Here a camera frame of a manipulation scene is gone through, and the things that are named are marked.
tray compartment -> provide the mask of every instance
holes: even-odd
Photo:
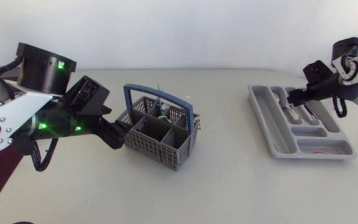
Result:
[[[327,132],[323,128],[294,126],[291,131],[296,136],[327,137]]]
[[[345,140],[299,139],[298,146],[303,153],[317,156],[353,155],[351,146]]]
[[[273,141],[274,150],[279,153],[296,153],[296,143],[291,136],[291,132],[285,123],[283,112],[266,86],[253,86],[257,106],[262,112],[263,119],[269,127],[267,138]]]
[[[281,107],[281,110],[287,118],[287,121],[290,124],[301,124],[302,120],[297,118],[295,114],[293,114],[294,112],[296,113],[296,111],[292,110],[292,108],[290,108],[290,105],[287,103],[287,93],[285,92],[285,90],[278,86],[272,86],[270,87],[270,89],[272,90],[273,94],[276,93],[278,97],[280,97],[280,102],[277,103]]]

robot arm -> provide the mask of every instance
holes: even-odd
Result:
[[[299,106],[310,100],[333,98],[337,115],[347,114],[345,100],[354,100],[358,96],[358,38],[352,37],[336,42],[333,46],[332,72],[322,61],[307,65],[303,72],[308,80],[306,90],[289,92],[288,102]],[[339,98],[342,111],[339,110]]]
[[[109,95],[105,87],[83,77],[66,92],[76,62],[22,43],[17,56],[0,68],[2,74],[22,62],[17,82],[0,78],[0,151],[13,146],[31,155],[35,169],[43,171],[60,137],[95,134],[113,149],[122,147],[131,127],[103,118],[111,112],[103,105]],[[44,161],[38,139],[52,139]]]

green led light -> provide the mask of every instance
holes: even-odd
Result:
[[[40,124],[38,125],[38,129],[45,129],[45,128],[47,128],[47,125],[46,125],[46,124],[40,123]]]

gray cutlery tray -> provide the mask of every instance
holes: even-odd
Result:
[[[276,158],[354,159],[356,152],[333,117],[319,101],[292,107],[287,101],[290,86],[249,85],[249,101]],[[277,102],[274,93],[280,97]]]

basket compartment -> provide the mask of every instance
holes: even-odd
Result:
[[[143,117],[144,114],[142,112],[131,109],[131,112],[129,110],[125,110],[117,118],[117,120],[127,123],[133,127]],[[133,150],[136,150],[136,148],[134,147],[134,140],[130,134],[125,135],[125,145]]]
[[[133,104],[133,109],[142,113],[148,113],[153,108],[154,101],[154,99],[143,96]]]
[[[144,116],[127,134],[132,147],[147,157],[161,161],[160,141],[170,129],[168,122],[152,116]]]
[[[162,140],[162,162],[177,170],[189,155],[190,140],[191,135],[186,130],[173,126]]]

